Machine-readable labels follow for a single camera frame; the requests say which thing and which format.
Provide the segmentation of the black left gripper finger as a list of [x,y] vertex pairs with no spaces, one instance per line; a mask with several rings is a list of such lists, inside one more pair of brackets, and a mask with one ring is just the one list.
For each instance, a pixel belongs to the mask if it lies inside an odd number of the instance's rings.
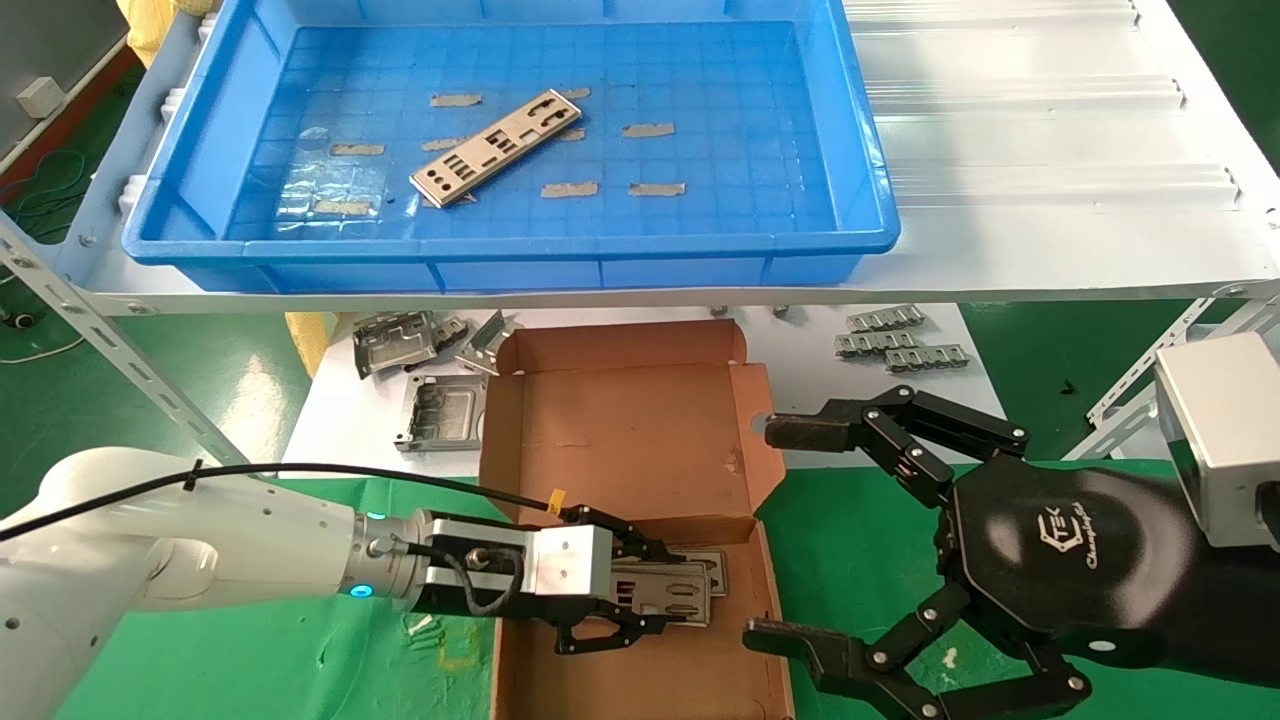
[[645,635],[660,635],[671,623],[671,615],[636,614],[631,610],[609,610],[603,619],[612,623],[614,630],[609,635],[588,638],[577,638],[573,634],[576,624],[554,623],[556,653],[575,656],[625,650],[635,646]]
[[664,542],[645,536],[635,524],[588,505],[558,510],[558,519],[570,525],[591,525],[607,529],[614,538],[612,560],[635,562],[682,562],[681,553],[672,553]]

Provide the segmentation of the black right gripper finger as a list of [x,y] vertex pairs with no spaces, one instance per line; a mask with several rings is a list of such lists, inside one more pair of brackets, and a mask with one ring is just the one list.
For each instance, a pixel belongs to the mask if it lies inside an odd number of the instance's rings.
[[754,618],[742,630],[746,648],[801,662],[817,691],[858,700],[886,719],[1052,719],[1092,694],[1092,684],[1051,644],[995,625],[995,637],[1029,674],[936,694],[909,665],[960,621],[982,621],[965,585],[943,585],[916,610],[867,642],[838,632]]
[[832,398],[815,414],[778,413],[765,419],[772,448],[820,454],[864,452],[927,509],[948,502],[955,473],[923,443],[980,462],[1023,457],[1029,433],[1005,419],[910,386],[874,398]]

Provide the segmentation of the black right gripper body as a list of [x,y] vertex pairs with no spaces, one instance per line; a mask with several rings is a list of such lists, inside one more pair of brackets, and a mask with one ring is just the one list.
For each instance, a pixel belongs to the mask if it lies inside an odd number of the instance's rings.
[[1174,480],[996,457],[955,482],[940,536],[1000,648],[1277,685],[1277,553],[1213,547]]

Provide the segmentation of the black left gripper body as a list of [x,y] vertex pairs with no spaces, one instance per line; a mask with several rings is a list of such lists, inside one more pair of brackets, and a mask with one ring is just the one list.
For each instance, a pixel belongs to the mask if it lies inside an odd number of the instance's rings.
[[639,575],[612,564],[604,528],[434,528],[410,546],[415,611],[580,624],[635,606]]

